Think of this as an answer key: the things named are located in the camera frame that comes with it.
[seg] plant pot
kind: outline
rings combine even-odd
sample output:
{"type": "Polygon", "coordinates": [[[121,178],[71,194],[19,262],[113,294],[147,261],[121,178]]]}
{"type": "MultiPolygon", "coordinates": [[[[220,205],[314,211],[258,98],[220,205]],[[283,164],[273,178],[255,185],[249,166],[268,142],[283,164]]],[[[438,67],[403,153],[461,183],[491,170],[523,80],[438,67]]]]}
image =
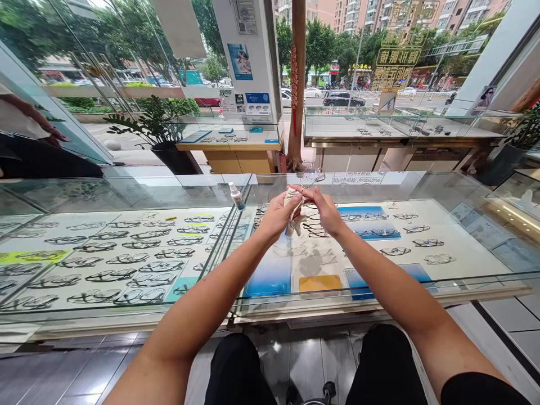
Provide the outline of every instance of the plant pot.
{"type": "Polygon", "coordinates": [[[174,142],[153,145],[151,151],[173,174],[202,174],[199,165],[189,151],[179,151],[174,142]]]}
{"type": "Polygon", "coordinates": [[[520,163],[524,163],[525,153],[526,149],[506,144],[478,176],[478,180],[487,186],[500,186],[509,179],[520,163]]]}

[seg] red car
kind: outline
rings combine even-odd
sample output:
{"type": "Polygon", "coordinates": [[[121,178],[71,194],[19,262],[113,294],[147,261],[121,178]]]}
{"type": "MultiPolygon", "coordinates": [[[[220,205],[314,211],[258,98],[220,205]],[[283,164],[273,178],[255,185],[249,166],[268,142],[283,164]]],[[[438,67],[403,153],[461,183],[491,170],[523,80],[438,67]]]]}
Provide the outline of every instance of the red car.
{"type": "Polygon", "coordinates": [[[218,98],[195,97],[195,101],[199,107],[220,107],[221,100],[218,98]]]}

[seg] potted plant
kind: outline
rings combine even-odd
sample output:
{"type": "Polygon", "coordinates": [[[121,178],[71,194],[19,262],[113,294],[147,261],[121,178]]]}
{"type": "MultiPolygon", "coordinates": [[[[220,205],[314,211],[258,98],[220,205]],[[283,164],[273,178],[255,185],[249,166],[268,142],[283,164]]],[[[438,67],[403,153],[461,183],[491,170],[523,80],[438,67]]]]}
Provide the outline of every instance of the potted plant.
{"type": "Polygon", "coordinates": [[[138,145],[143,149],[143,145],[149,145],[150,150],[174,174],[201,174],[191,153],[176,148],[186,127],[186,124],[179,122],[180,117],[198,111],[197,103],[189,98],[162,100],[152,95],[143,109],[143,114],[137,120],[120,114],[110,114],[104,120],[115,125],[110,127],[107,133],[121,135],[128,132],[139,136],[143,142],[138,145]]]}
{"type": "Polygon", "coordinates": [[[525,160],[525,154],[540,141],[540,107],[523,112],[524,119],[514,128],[505,146],[482,171],[478,180],[489,186],[499,186],[525,160]]]}

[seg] black car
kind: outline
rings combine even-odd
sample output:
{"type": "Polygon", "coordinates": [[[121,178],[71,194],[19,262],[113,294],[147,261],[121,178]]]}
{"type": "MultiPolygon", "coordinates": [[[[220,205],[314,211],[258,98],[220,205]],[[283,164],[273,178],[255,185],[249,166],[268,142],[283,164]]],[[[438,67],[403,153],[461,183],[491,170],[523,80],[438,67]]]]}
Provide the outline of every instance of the black car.
{"type": "MultiPolygon", "coordinates": [[[[329,91],[325,94],[325,99],[323,104],[325,106],[348,106],[349,105],[350,94],[345,91],[329,91]]],[[[366,105],[366,100],[360,97],[354,97],[350,100],[351,106],[364,107],[366,105]]]]}

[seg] spray bottle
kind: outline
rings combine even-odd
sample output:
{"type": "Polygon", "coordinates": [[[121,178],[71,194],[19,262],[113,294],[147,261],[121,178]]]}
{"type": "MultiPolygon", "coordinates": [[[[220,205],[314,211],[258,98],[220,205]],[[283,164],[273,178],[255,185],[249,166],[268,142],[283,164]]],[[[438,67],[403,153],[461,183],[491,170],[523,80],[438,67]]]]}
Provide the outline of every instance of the spray bottle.
{"type": "Polygon", "coordinates": [[[232,201],[235,203],[236,208],[238,208],[239,211],[244,211],[246,209],[246,204],[244,203],[242,193],[238,191],[233,182],[229,183],[229,189],[231,190],[232,201]]]}

